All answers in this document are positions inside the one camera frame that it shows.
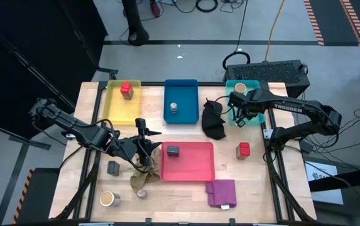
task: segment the white paper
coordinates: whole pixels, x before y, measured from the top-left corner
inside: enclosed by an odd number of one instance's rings
[[[230,209],[230,205],[222,205],[221,208],[222,210],[228,210]]]
[[[332,166],[332,165],[328,165],[328,164],[321,164],[321,163],[313,163],[313,162],[309,162],[309,161],[307,161],[307,162],[320,168],[322,171],[325,171],[326,173],[328,173],[332,176],[337,175],[336,166]],[[329,175],[315,169],[314,167],[310,166],[309,164],[305,164],[305,172],[307,173],[308,181],[329,177]],[[343,197],[342,197],[342,192],[340,189],[311,192],[311,196],[312,196],[313,201],[343,205]]]

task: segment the orange striped tape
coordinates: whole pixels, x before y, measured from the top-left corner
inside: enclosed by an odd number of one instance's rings
[[[24,185],[24,187],[23,187],[23,191],[22,191],[21,198],[19,199],[18,206],[16,207],[16,210],[15,210],[14,218],[12,219],[12,224],[16,224],[16,222],[18,221],[19,212],[20,212],[21,209],[22,209],[23,200],[25,200],[25,195],[26,195],[26,193],[28,192],[28,187],[29,187],[29,184],[30,184],[30,179],[31,179],[31,177],[32,177],[32,175],[33,175],[33,172],[35,172],[35,169],[36,169],[36,168],[32,168],[32,169],[29,170],[29,174],[28,174],[28,177],[26,178],[26,182],[25,182],[25,185]]]
[[[360,45],[360,19],[357,17],[357,14],[350,3],[350,0],[339,0],[342,4],[344,13],[346,14],[347,19],[349,20],[350,26],[356,35],[357,41]]]
[[[304,0],[305,9],[307,10],[308,17],[310,18],[312,28],[314,29],[315,37],[317,38],[319,45],[324,45],[324,39],[320,32],[317,18],[315,18],[314,11],[312,10],[310,0]]]

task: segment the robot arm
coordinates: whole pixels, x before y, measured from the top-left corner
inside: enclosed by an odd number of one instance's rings
[[[245,122],[243,119],[252,119],[258,113],[265,113],[267,109],[281,109],[297,114],[305,114],[311,121],[297,126],[277,127],[265,131],[265,139],[269,147],[282,150],[288,140],[296,137],[307,137],[319,133],[330,136],[339,132],[342,116],[328,105],[322,105],[316,100],[298,100],[290,97],[281,97],[264,89],[256,89],[246,95],[231,92],[229,107],[236,107],[233,111],[234,120],[239,127]]]
[[[146,128],[144,119],[135,120],[136,127],[138,128],[137,136],[118,139],[120,132],[115,131],[112,124],[110,124],[111,128],[98,126],[97,123],[88,125],[60,110],[48,99],[38,99],[37,103],[29,111],[29,115],[33,118],[33,121],[43,120],[55,123],[67,132],[75,135],[78,143],[85,148],[101,151],[110,156],[120,157],[132,165],[132,158],[138,153],[141,164],[149,166],[150,161],[147,159],[149,159],[152,150],[161,144],[161,142],[152,143],[150,140],[145,139],[145,136],[161,133],[153,132]]]

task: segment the gray floor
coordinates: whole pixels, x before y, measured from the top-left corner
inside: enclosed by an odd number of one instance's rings
[[[183,10],[192,8],[194,1],[178,0]],[[127,28],[122,6],[113,0],[95,0],[102,20],[109,32],[106,40],[118,40]],[[202,2],[206,7],[210,2]],[[280,1],[249,0],[243,40],[267,40],[271,24]],[[142,18],[151,16],[148,0],[139,5]],[[236,40],[243,9],[233,14],[214,11],[195,11],[182,14],[172,6],[164,5],[161,18],[143,24],[151,40]],[[315,40],[303,1],[286,1],[273,34],[274,40]],[[251,55],[252,62],[264,60],[266,46],[241,45]],[[146,45],[141,47],[106,45],[103,48],[100,66],[120,70],[118,78],[137,78],[142,81],[164,81],[168,78],[196,78],[199,81],[221,81],[224,70],[223,58],[234,51],[234,45]],[[271,46],[268,60],[300,59],[309,67],[311,86],[306,99],[319,100],[333,106],[343,115],[343,122],[352,119],[354,109],[360,108],[360,47],[326,46]],[[229,64],[244,63],[243,57],[234,57]],[[105,73],[96,72],[94,81],[107,80]],[[60,129],[52,127],[48,132],[60,136]],[[56,168],[62,161],[63,146],[43,134],[34,140],[52,144],[49,151],[30,148],[10,201],[4,223],[10,223],[19,196],[30,168]],[[336,148],[360,142],[360,123],[341,135]],[[8,141],[0,133],[0,202],[11,175],[20,145]],[[348,163],[360,164],[360,146],[336,151],[335,156]],[[360,219],[318,211],[321,222],[360,225]]]

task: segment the tan cloth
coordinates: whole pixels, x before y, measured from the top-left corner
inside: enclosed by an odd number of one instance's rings
[[[149,173],[140,173],[138,170],[135,170],[134,175],[131,176],[130,183],[134,192],[138,192],[145,183],[151,183],[160,180],[160,158],[161,158],[161,150],[160,148],[156,148],[152,151],[153,166]],[[137,166],[141,166],[139,162],[139,158],[137,158],[136,163]],[[142,167],[141,170],[147,170],[148,167]]]

